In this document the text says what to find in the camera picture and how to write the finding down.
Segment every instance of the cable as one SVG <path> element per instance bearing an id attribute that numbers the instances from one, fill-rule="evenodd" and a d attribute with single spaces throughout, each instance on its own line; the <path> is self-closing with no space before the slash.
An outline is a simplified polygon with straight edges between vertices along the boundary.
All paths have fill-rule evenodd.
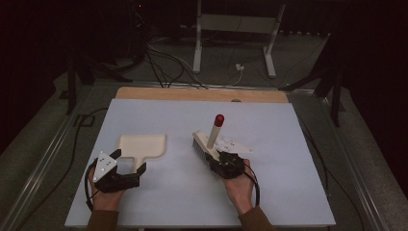
<path id="1" fill-rule="evenodd" d="M 168 74 L 166 74 L 166 73 L 163 71 L 163 69 L 162 69 L 158 64 L 155 64 L 156 67 L 158 67 L 158 68 L 161 70 L 161 72 L 162 72 L 162 74 L 163 74 L 164 76 L 166 76 L 167 78 L 171 79 L 171 81 L 167 84 L 167 86 L 165 85 L 166 88 L 170 88 L 171 84 L 172 84 L 174 81 L 178 80 L 178 79 L 184 74 L 184 72 L 185 72 L 186 69 L 183 67 L 183 65 L 180 63 L 180 61 L 175 60 L 175 59 L 172 58 L 172 57 L 166 56 L 163 52 L 159 52 L 159 51 L 155 51 L 155 50 L 150 50 L 150 49 L 148 49 L 148 51 L 153 51 L 153 52 L 157 53 L 157 54 L 155 54 L 155 53 L 149 53 L 149 54 L 151 54 L 151 55 L 154 55 L 154 56 L 157 56 L 157 57 L 161 57 L 161 58 L 170 59 L 170 60 L 172 60 L 172 61 L 178 63 L 178 64 L 181 66 L 181 71 L 180 71 L 180 73 L 179 73 L 175 78 L 173 78 L 173 77 L 169 76 Z"/>
<path id="2" fill-rule="evenodd" d="M 301 116 L 296 113 L 297 116 L 300 118 L 301 122 L 303 123 L 303 126 L 305 127 L 307 133 L 305 133 L 302 129 L 303 134 L 305 135 L 305 137 L 310 141 L 310 143 L 312 144 L 312 146 L 314 147 L 314 149 L 316 150 L 319 159 L 321 161 L 321 164 L 323 165 L 323 169 L 324 169 L 324 175 L 325 175 L 325 181 L 326 181 L 326 189 L 328 190 L 328 179 L 327 179 L 327 173 L 330 174 L 330 176 L 333 178 L 333 180 L 336 182 L 336 184 L 340 187 L 340 189 L 342 190 L 342 192 L 345 194 L 345 196 L 347 197 L 347 199 L 349 200 L 349 202 L 351 203 L 351 205 L 353 206 L 354 210 L 357 212 L 357 216 L 358 219 L 361 223 L 362 226 L 362 230 L 365 231 L 365 225 L 363 222 L 363 218 L 360 214 L 360 211 L 357 208 L 357 205 L 354 203 L 353 199 L 351 198 L 351 196 L 347 193 L 347 191 L 345 190 L 345 188 L 342 186 L 342 184 L 339 182 L 339 180 L 334 176 L 334 174 L 330 171 L 330 169 L 326 166 L 324 159 L 318 149 L 318 146 L 316 145 L 315 140 L 312 137 L 312 134 L 310 133 L 310 130 L 308 129 L 308 127 L 306 126 L 306 123 L 303 121 L 303 119 L 301 118 Z"/>
<path id="3" fill-rule="evenodd" d="M 240 29 L 241 24 L 242 24 L 242 16 L 240 17 L 240 22 L 239 22 L 238 27 L 237 27 L 237 29 L 235 30 L 235 32 L 237 32 L 237 31 Z M 228 75 L 228 77 L 230 77 L 230 74 L 229 74 L 229 69 L 230 69 L 230 67 L 229 67 L 229 66 L 230 66 L 230 64 L 231 64 L 232 57 L 234 56 L 236 50 L 237 50 L 237 46 L 235 46 L 235 47 L 234 47 L 234 50 L 231 52 L 231 55 L 230 55 L 230 58 L 229 58 L 229 61 L 228 61 L 228 64 L 227 64 L 227 75 Z"/>
<path id="4" fill-rule="evenodd" d="M 154 74 L 155 74 L 155 76 L 156 76 L 156 79 L 157 79 L 157 81 L 159 82 L 159 84 L 160 84 L 160 86 L 162 87 L 162 88 L 164 88 L 165 86 L 163 85 L 163 83 L 162 83 L 162 80 L 160 79 L 160 77 L 159 77 L 159 75 L 157 74 L 157 72 L 156 72 L 156 69 L 154 68 L 154 62 L 153 62 L 153 60 L 152 60 L 152 58 L 150 57 L 150 54 L 148 53 L 148 52 L 146 52 L 146 56 L 147 56 L 147 58 L 149 59 L 149 63 L 150 63 L 150 65 L 152 66 L 152 69 L 153 69 L 153 72 L 154 72 Z"/>
<path id="5" fill-rule="evenodd" d="M 186 64 L 186 65 L 190 68 L 190 71 L 192 72 L 192 68 L 191 68 L 191 66 L 189 66 L 189 64 L 187 64 L 187 62 L 185 62 L 184 60 L 182 60 L 182 59 L 180 59 L 180 58 L 178 58 L 178 57 L 176 57 L 176 56 L 169 55 L 169 54 L 167 54 L 167 53 L 164 53 L 164 52 L 162 52 L 162 51 L 159 51 L 159 50 L 155 49 L 153 46 L 151 46 L 151 45 L 149 45 L 149 44 L 148 44 L 148 46 L 151 48 L 151 49 L 147 49 L 148 52 L 158 53 L 158 54 L 161 55 L 162 58 L 170 59 L 170 60 L 172 60 L 172 61 L 178 63 L 180 66 L 182 66 L 183 70 L 189 75 L 190 79 L 192 79 L 192 80 L 193 80 L 196 84 L 198 84 L 200 87 L 202 87 L 202 88 L 204 88 L 204 89 L 207 89 L 206 85 L 205 85 L 204 83 L 200 82 L 200 81 L 196 78 L 196 76 L 194 75 L 194 73 L 192 74 L 194 78 L 191 77 L 191 74 L 186 70 L 186 68 L 185 68 L 184 65 L 183 65 L 183 63 Z M 173 81 L 171 81 L 171 82 L 168 84 L 167 87 L 169 88 L 170 85 L 171 85 L 173 82 L 178 81 L 178 78 L 179 78 L 179 77 L 176 77 L 175 79 L 173 79 Z M 189 84 L 189 85 L 191 85 L 192 87 L 195 87 L 195 88 L 198 89 L 198 87 L 197 87 L 197 86 L 194 86 L 193 84 Z"/>
<path id="6" fill-rule="evenodd" d="M 93 210 L 93 205 L 92 205 L 91 199 L 92 199 L 99 191 L 97 191 L 96 193 L 94 193 L 92 196 L 89 196 L 88 176 L 89 176 L 90 170 L 91 170 L 93 167 L 96 167 L 96 160 L 97 160 L 97 159 L 95 159 L 95 160 L 93 161 L 93 163 L 92 163 L 91 165 L 89 165 L 89 167 L 87 168 L 87 171 L 86 171 L 86 173 L 85 173 L 85 175 L 84 175 L 85 197 L 86 197 L 86 199 L 87 199 L 86 204 L 88 205 L 88 208 L 89 208 L 91 211 Z"/>
<path id="7" fill-rule="evenodd" d="M 258 67 L 257 67 L 255 64 L 252 64 L 252 63 L 247 63 L 247 64 L 252 65 L 252 67 L 256 70 L 256 72 L 258 73 L 259 76 L 261 76 L 266 82 L 268 82 L 268 83 L 269 83 L 270 85 L 272 85 L 274 88 L 277 88 L 276 85 L 274 85 L 274 84 L 270 81 L 270 78 L 264 76 L 264 74 L 261 73 L 261 71 L 258 69 Z"/>
<path id="8" fill-rule="evenodd" d="M 221 37 L 222 42 L 214 40 L 217 36 Z M 215 33 L 213 36 L 211 36 L 209 38 L 203 38 L 202 39 L 202 41 L 203 41 L 202 46 L 203 47 L 238 46 L 238 45 L 243 45 L 243 44 L 245 44 L 247 42 L 253 41 L 253 40 L 257 39 L 259 36 L 260 36 L 259 34 L 251 33 L 250 38 L 247 38 L 247 39 L 244 39 L 244 40 L 241 40 L 241 41 L 238 41 L 238 42 L 231 43 L 231 42 L 229 42 L 229 39 L 226 38 L 225 35 L 223 35 L 222 33 L 219 33 L 219 34 Z"/>
<path id="9" fill-rule="evenodd" d="M 243 70 L 240 70 L 240 78 L 237 80 L 237 82 L 235 82 L 234 84 L 227 85 L 227 86 L 225 86 L 225 87 L 233 87 L 233 86 L 237 85 L 237 84 L 241 81 L 241 79 L 242 79 L 242 73 L 243 73 Z"/>
<path id="10" fill-rule="evenodd" d="M 224 15 L 227 15 L 227 14 L 228 14 L 228 9 L 229 9 L 228 0 L 225 0 Z M 238 30 L 239 30 L 240 27 L 241 27 L 241 24 L 242 24 L 242 16 L 241 16 L 241 18 L 240 18 L 239 25 L 238 25 L 237 29 L 235 30 L 235 32 L 238 32 Z M 214 41 L 214 40 L 213 40 L 213 39 L 214 39 L 216 36 L 218 36 L 218 35 L 222 38 L 223 42 L 217 42 L 217 41 Z M 202 39 L 202 41 L 206 41 L 206 40 L 207 40 L 210 44 L 217 45 L 217 46 L 223 46 L 223 45 L 238 46 L 238 45 L 242 45 L 242 44 L 244 44 L 244 43 L 246 43 L 246 42 L 252 41 L 252 40 L 254 40 L 255 38 L 257 38 L 258 36 L 259 36 L 259 34 L 254 34 L 254 33 L 252 33 L 249 39 L 245 39 L 245 40 L 243 40 L 243 41 L 239 41 L 239 42 L 236 42 L 236 43 L 228 43 L 229 39 L 226 38 L 225 35 L 224 35 L 221 31 L 216 31 L 216 33 L 213 34 L 211 37 Z M 203 47 L 209 47 L 209 45 L 205 45 L 204 42 L 202 42 L 201 45 L 202 45 Z"/>
<path id="11" fill-rule="evenodd" d="M 283 84 L 284 84 L 284 82 L 285 82 L 285 80 L 286 80 L 286 77 L 288 76 L 288 73 L 291 72 L 297 65 L 299 65 L 299 64 L 303 63 L 304 61 L 308 60 L 308 59 L 318 50 L 318 48 L 323 44 L 323 41 L 324 41 L 324 39 L 322 39 L 322 40 L 320 41 L 320 43 L 319 43 L 315 48 L 313 48 L 313 50 L 312 50 L 306 57 L 304 57 L 304 58 L 301 59 L 300 61 L 296 62 L 294 65 L 292 65 L 292 66 L 285 72 L 285 75 L 282 77 L 281 83 L 277 85 L 277 86 L 279 86 L 278 88 L 284 87 Z"/>
<path id="12" fill-rule="evenodd" d="M 60 181 L 54 186 L 54 188 L 39 202 L 39 204 L 30 212 L 30 214 L 23 221 L 21 221 L 21 223 L 15 228 L 16 231 L 21 230 L 21 228 L 29 220 L 29 218 L 39 209 L 39 207 L 41 207 L 41 205 L 49 198 L 49 196 L 60 186 L 60 184 L 63 182 L 63 180 L 65 179 L 65 177 L 67 176 L 67 174 L 71 170 L 71 168 L 73 166 L 73 163 L 74 163 L 74 159 L 75 159 L 75 149 L 76 149 L 76 145 L 77 145 L 77 141 L 78 141 L 79 131 L 80 131 L 83 123 L 85 122 L 85 120 L 87 118 L 89 118 L 90 116 L 93 116 L 94 114 L 96 114 L 96 113 L 98 113 L 100 111 L 104 111 L 104 110 L 108 110 L 108 108 L 102 108 L 102 109 L 95 110 L 92 113 L 90 113 L 89 115 L 85 115 L 80 120 L 80 122 L 78 124 L 78 127 L 77 127 L 77 131 L 75 133 L 75 138 L 74 138 L 74 143 L 73 143 L 73 148 L 72 148 L 72 154 L 71 154 L 71 160 L 69 162 L 68 168 L 66 169 L 66 171 L 63 174 Z"/>
<path id="13" fill-rule="evenodd" d="M 261 200 L 261 190 L 259 188 L 258 178 L 256 177 L 255 171 L 252 170 L 252 168 L 249 165 L 247 165 L 247 164 L 244 164 L 244 165 L 246 167 L 248 167 L 251 170 L 252 174 L 253 174 L 253 177 L 252 177 L 246 171 L 244 172 L 244 174 L 254 183 L 254 187 L 255 187 L 255 206 L 259 206 L 260 200 Z"/>

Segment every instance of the brown sleeve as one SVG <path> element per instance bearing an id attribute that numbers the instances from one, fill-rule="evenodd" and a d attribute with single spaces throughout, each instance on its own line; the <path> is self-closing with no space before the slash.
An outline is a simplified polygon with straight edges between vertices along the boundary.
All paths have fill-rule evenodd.
<path id="1" fill-rule="evenodd" d="M 113 231 L 116 230 L 119 212 L 116 211 L 92 211 L 87 230 L 88 231 Z"/>
<path id="2" fill-rule="evenodd" d="M 243 215 L 239 215 L 238 218 L 245 231 L 276 231 L 259 206 L 256 206 Z"/>

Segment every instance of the black cable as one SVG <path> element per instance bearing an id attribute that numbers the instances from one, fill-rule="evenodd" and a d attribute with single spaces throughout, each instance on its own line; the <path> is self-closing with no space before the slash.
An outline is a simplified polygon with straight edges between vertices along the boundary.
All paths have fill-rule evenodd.
<path id="1" fill-rule="evenodd" d="M 342 18 L 344 18 L 344 14 L 346 13 L 346 10 L 347 10 L 348 6 L 351 4 L 351 2 L 352 2 L 351 0 L 345 1 L 344 7 L 341 9 L 341 12 L 340 12 L 339 15 L 337 16 L 336 22 L 333 23 L 333 25 L 335 25 L 334 31 L 336 31 L 336 27 L 339 26 L 340 20 L 341 20 Z M 288 73 L 289 73 L 292 69 L 294 69 L 298 64 L 300 64 L 300 63 L 304 62 L 305 60 L 309 59 L 309 58 L 316 52 L 316 50 L 321 46 L 322 43 L 323 43 L 323 39 L 321 40 L 320 44 L 319 44 L 317 47 L 315 47 L 315 48 L 312 50 L 312 52 L 311 52 L 308 56 L 306 56 L 304 59 L 302 59 L 302 60 L 300 60 L 299 62 L 297 62 L 296 64 L 294 64 L 291 68 L 289 68 L 289 69 L 285 72 L 285 75 L 284 75 L 284 77 L 283 77 L 281 83 L 280 83 L 279 85 L 277 85 L 277 86 L 279 86 L 278 88 L 284 88 L 284 87 L 285 87 L 285 86 L 282 86 L 282 85 L 284 84 L 285 79 L 286 79 L 286 76 L 288 75 Z"/>
<path id="2" fill-rule="evenodd" d="M 220 36 L 220 37 L 221 37 L 221 39 L 222 39 L 221 42 L 214 40 L 217 36 Z M 212 36 L 212 37 L 210 37 L 210 38 L 205 38 L 205 39 L 203 39 L 203 42 L 202 42 L 201 45 L 202 45 L 203 47 L 213 47 L 213 46 L 238 46 L 238 45 L 243 45 L 243 44 L 245 44 L 245 43 L 247 43 L 247 42 L 251 42 L 251 41 L 257 39 L 259 36 L 260 36 L 259 34 L 253 34 L 253 33 L 252 33 L 252 34 L 250 35 L 250 38 L 247 38 L 247 39 L 244 39 L 244 40 L 241 40 L 241 41 L 238 41 L 238 42 L 233 42 L 233 43 L 231 43 L 231 42 L 229 42 L 229 39 L 225 37 L 225 35 L 223 35 L 223 34 L 219 34 L 219 35 L 218 35 L 218 33 L 217 33 L 217 34 L 215 34 L 214 36 Z"/>
<path id="3" fill-rule="evenodd" d="M 92 199 L 96 194 L 98 194 L 100 191 L 98 190 L 98 191 L 96 191 L 91 197 L 90 197 L 90 199 Z"/>
<path id="4" fill-rule="evenodd" d="M 172 84 L 174 81 L 177 81 L 177 80 L 184 74 L 184 72 L 186 71 L 186 69 L 183 67 L 183 64 L 181 64 L 181 62 L 180 62 L 178 59 L 175 59 L 175 58 L 171 57 L 170 55 L 167 55 L 167 54 L 165 54 L 165 53 L 163 53 L 163 52 L 160 52 L 160 51 L 151 50 L 151 49 L 148 49 L 148 51 L 149 51 L 149 52 L 158 53 L 158 54 L 149 53 L 149 54 L 151 54 L 151 55 L 153 55 L 153 56 L 170 59 L 170 60 L 172 60 L 172 61 L 178 63 L 178 64 L 181 66 L 181 71 L 180 71 L 180 73 L 179 73 L 176 77 L 173 78 L 173 77 L 170 77 L 168 74 L 166 74 L 166 73 L 163 71 L 163 69 L 157 64 L 158 68 L 162 71 L 162 74 L 164 74 L 166 77 L 168 77 L 169 79 L 171 79 L 171 81 L 170 81 L 170 82 L 167 84 L 167 86 L 166 86 L 167 88 L 170 88 L 171 84 Z"/>
<path id="5" fill-rule="evenodd" d="M 266 82 L 268 82 L 268 84 L 272 85 L 273 88 L 277 88 L 276 85 L 272 83 L 272 81 L 270 80 L 269 77 L 266 77 L 266 76 L 264 76 L 263 73 L 261 73 L 261 71 L 258 69 L 258 67 L 255 64 L 247 63 L 247 62 L 244 62 L 244 64 L 252 65 L 252 67 L 256 70 L 256 72 L 258 73 L 259 76 L 261 76 Z"/>
<path id="6" fill-rule="evenodd" d="M 258 179 L 256 177 L 256 174 L 255 174 L 254 170 L 252 170 L 252 168 L 250 166 L 248 166 L 246 164 L 244 164 L 244 165 L 246 167 L 248 167 L 251 170 L 252 174 L 253 174 L 253 177 L 252 177 L 246 171 L 243 173 L 254 183 L 254 187 L 255 187 L 255 206 L 259 206 L 260 200 L 261 200 L 261 190 L 260 190 L 260 187 L 259 187 L 259 184 L 258 184 Z"/>
<path id="7" fill-rule="evenodd" d="M 85 122 L 85 120 L 87 118 L 89 118 L 90 116 L 93 116 L 94 114 L 103 111 L 103 110 L 108 110 L 108 108 L 102 108 L 102 109 L 98 109 L 93 111 L 92 113 L 90 113 L 89 115 L 85 115 L 79 122 L 78 127 L 77 127 L 77 131 L 75 133 L 75 138 L 74 138 L 74 143 L 73 143 L 73 148 L 72 148 L 72 154 L 71 154 L 71 160 L 69 162 L 68 168 L 66 169 L 64 175 L 62 176 L 62 178 L 60 179 L 60 181 L 54 186 L 54 188 L 39 202 L 39 204 L 30 212 L 30 214 L 23 220 L 21 221 L 21 223 L 15 228 L 16 231 L 20 230 L 24 224 L 29 220 L 29 218 L 39 209 L 39 207 L 41 207 L 41 205 L 48 199 L 48 197 L 60 186 L 60 184 L 63 182 L 63 180 L 65 179 L 65 177 L 67 176 L 67 174 L 69 173 L 69 171 L 71 170 L 73 164 L 74 164 L 74 159 L 75 159 L 75 149 L 76 149 L 76 145 L 77 145 L 77 141 L 78 141 L 78 135 L 79 135 L 79 131 L 83 125 L 83 123 Z"/>
<path id="8" fill-rule="evenodd" d="M 298 62 L 296 62 L 295 64 L 293 64 L 293 65 L 285 72 L 285 75 L 282 77 L 281 83 L 280 83 L 280 84 L 277 84 L 277 86 L 279 86 L 278 88 L 283 88 L 283 87 L 285 87 L 285 86 L 283 86 L 283 84 L 285 84 L 284 82 L 285 82 L 285 80 L 286 80 L 286 77 L 287 77 L 288 73 L 291 72 L 297 65 L 303 63 L 304 61 L 306 61 L 306 60 L 308 60 L 310 57 L 312 57 L 312 55 L 318 50 L 318 48 L 321 47 L 321 45 L 323 44 L 323 41 L 324 41 L 324 39 L 322 38 L 321 41 L 320 41 L 320 43 L 319 43 L 315 48 L 313 48 L 313 50 L 312 50 L 306 57 L 304 57 L 304 58 L 301 59 L 300 61 L 298 61 Z"/>
<path id="9" fill-rule="evenodd" d="M 235 30 L 236 32 L 240 29 L 241 24 L 242 24 L 242 16 L 240 17 L 240 22 L 238 24 L 237 29 Z M 234 56 L 236 50 L 237 50 L 237 46 L 235 46 L 234 50 L 231 52 L 231 55 L 230 55 L 230 58 L 229 58 L 229 61 L 228 61 L 228 64 L 227 64 L 227 76 L 228 77 L 230 77 L 230 74 L 229 74 L 230 64 L 231 64 L 232 57 Z"/>
<path id="10" fill-rule="evenodd" d="M 152 69 L 153 69 L 154 75 L 156 76 L 157 81 L 159 82 L 160 86 L 162 88 L 164 88 L 165 86 L 163 85 L 162 80 L 160 79 L 159 75 L 156 72 L 156 69 L 154 68 L 154 65 L 153 65 L 154 62 L 153 62 L 152 58 L 150 57 L 149 53 L 147 53 L 147 52 L 146 52 L 146 56 L 149 59 L 150 65 L 152 66 Z"/>
<path id="11" fill-rule="evenodd" d="M 88 208 L 89 208 L 91 211 L 93 210 L 93 205 L 92 205 L 91 199 L 92 199 L 93 196 L 96 195 L 96 193 L 98 193 L 99 191 L 97 191 L 96 193 L 94 193 L 92 196 L 89 196 L 88 176 L 89 176 L 90 170 L 91 170 L 93 167 L 96 167 L 96 160 L 97 160 L 97 159 L 95 159 L 95 160 L 93 161 L 93 163 L 88 166 L 88 169 L 87 169 L 87 171 L 86 171 L 86 173 L 85 173 L 85 175 L 84 175 L 85 197 L 86 197 L 86 199 L 87 199 L 86 204 L 88 205 Z"/>
<path id="12" fill-rule="evenodd" d="M 183 63 L 182 63 L 182 62 L 180 61 L 180 59 L 178 59 L 177 57 L 172 56 L 172 55 L 169 55 L 169 54 L 164 53 L 164 52 L 161 52 L 161 51 L 158 51 L 158 50 L 154 50 L 154 49 L 147 49 L 147 50 L 148 50 L 148 52 L 155 52 L 155 53 L 161 54 L 161 55 L 163 55 L 163 56 L 162 56 L 163 58 L 167 58 L 167 59 L 170 59 L 170 60 L 175 61 L 175 62 L 178 63 L 180 66 L 182 66 L 182 68 L 184 68 L 185 72 L 189 75 L 190 79 L 192 79 L 192 80 L 193 80 L 197 85 L 199 85 L 200 87 L 202 87 L 202 88 L 204 88 L 204 89 L 207 89 L 207 87 L 204 86 L 202 83 L 200 83 L 199 81 L 197 81 L 197 80 L 195 80 L 194 78 L 192 78 L 191 74 L 189 73 L 189 70 L 185 68 L 185 66 L 183 65 Z M 198 89 L 198 87 L 197 87 L 197 86 L 194 86 L 193 84 L 189 84 L 189 85 L 191 85 L 192 87 L 195 87 L 195 88 Z"/>
<path id="13" fill-rule="evenodd" d="M 360 214 L 360 211 L 359 211 L 358 208 L 357 208 L 357 205 L 354 203 L 353 199 L 352 199 L 351 196 L 347 193 L 347 191 L 346 191 L 345 188 L 342 186 L 342 184 L 339 182 L 339 180 L 334 176 L 334 174 L 329 170 L 329 168 L 327 168 L 327 166 L 326 166 L 325 163 L 324 163 L 324 160 L 323 160 L 323 157 L 322 157 L 322 155 L 321 155 L 321 152 L 319 151 L 318 146 L 316 145 L 316 142 L 315 142 L 315 140 L 313 139 L 312 134 L 310 133 L 310 130 L 307 128 L 306 123 L 303 121 L 303 119 L 301 118 L 301 116 L 300 116 L 298 113 L 296 113 L 296 114 L 297 114 L 297 116 L 300 118 L 300 120 L 302 121 L 304 127 L 306 128 L 307 134 L 306 134 L 306 133 L 303 131 L 303 129 L 302 129 L 303 134 L 304 134 L 305 137 L 311 142 L 312 146 L 315 148 L 315 150 L 316 150 L 316 152 L 317 152 L 317 154 L 318 154 L 318 156 L 319 156 L 319 159 L 320 159 L 320 161 L 321 161 L 321 163 L 322 163 L 322 165 L 323 165 L 324 172 L 325 172 L 325 176 L 326 176 L 327 189 L 328 189 L 328 180 L 327 180 L 327 173 L 328 173 L 328 174 L 330 174 L 330 176 L 333 178 L 333 180 L 336 182 L 336 184 L 340 187 L 340 189 L 342 190 L 342 192 L 345 194 L 345 196 L 347 197 L 347 199 L 349 200 L 349 202 L 351 203 L 351 205 L 353 206 L 353 208 L 354 208 L 355 211 L 357 212 L 357 216 L 358 216 L 358 219 L 359 219 L 359 221 L 360 221 L 360 223 L 361 223 L 362 230 L 365 231 L 366 228 L 365 228 L 365 225 L 364 225 L 364 222 L 363 222 L 363 218 L 362 218 L 362 216 L 361 216 L 361 214 Z"/>
<path id="14" fill-rule="evenodd" d="M 167 86 L 167 78 L 169 78 L 170 80 L 171 80 L 172 78 L 163 70 L 163 68 L 162 68 L 159 64 L 156 63 L 156 61 L 153 60 L 152 56 L 150 56 L 150 58 L 151 58 L 151 61 L 149 61 L 148 63 L 149 63 L 150 65 L 152 65 L 152 68 L 157 68 L 157 69 L 160 71 L 161 76 L 162 76 L 162 78 L 163 78 L 164 81 L 165 81 L 165 82 L 163 83 L 163 88 L 166 88 L 166 86 Z M 158 75 L 157 72 L 155 73 L 155 75 L 156 75 L 156 78 L 161 78 L 161 77 Z"/>

